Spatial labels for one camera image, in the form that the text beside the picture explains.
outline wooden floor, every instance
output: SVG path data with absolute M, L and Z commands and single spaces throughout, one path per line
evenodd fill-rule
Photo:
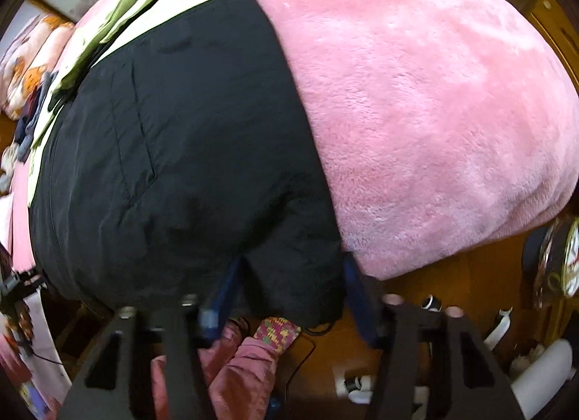
M 548 310 L 524 308 L 520 291 L 520 258 L 526 235 L 452 256 L 384 283 L 385 292 L 398 293 L 419 305 L 429 294 L 444 306 L 458 305 L 482 333 L 491 329 L 499 309 L 513 307 L 512 324 L 495 350 L 499 362 L 507 366 L 514 354 L 530 338 L 540 339 Z M 339 400 L 335 377 L 375 374 L 379 353 L 358 338 L 348 311 L 325 336 L 301 335 L 280 360 L 277 396 L 285 398 L 287 381 L 312 347 L 315 351 L 294 376 L 288 389 L 288 418 L 364 418 L 365 408 Z

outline pink blanket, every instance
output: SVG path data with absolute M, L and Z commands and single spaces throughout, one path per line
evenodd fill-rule
M 537 226 L 577 183 L 579 100 L 505 0 L 259 0 L 345 246 L 393 277 Z M 111 5 L 100 0 L 81 20 Z
M 239 329 L 225 325 L 221 339 L 208 350 L 199 350 L 199 359 L 217 420 L 262 420 L 276 380 L 278 354 L 261 340 L 242 340 Z M 151 381 L 157 420 L 169 420 L 165 386 L 166 358 L 151 362 Z M 59 405 L 46 420 L 56 420 Z

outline white cylinder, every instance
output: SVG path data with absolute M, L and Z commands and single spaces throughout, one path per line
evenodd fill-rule
M 371 390 L 353 390 L 348 394 L 348 399 L 354 404 L 361 406 L 370 405 L 372 401 L 372 391 Z
M 506 315 L 502 316 L 500 322 L 490 333 L 490 335 L 485 338 L 485 345 L 490 351 L 496 348 L 496 346 L 499 344 L 503 336 L 505 336 L 505 334 L 507 333 L 510 326 L 511 326 L 510 312 L 507 312 Z
M 559 392 L 569 376 L 571 345 L 557 340 L 511 385 L 526 419 L 533 418 Z

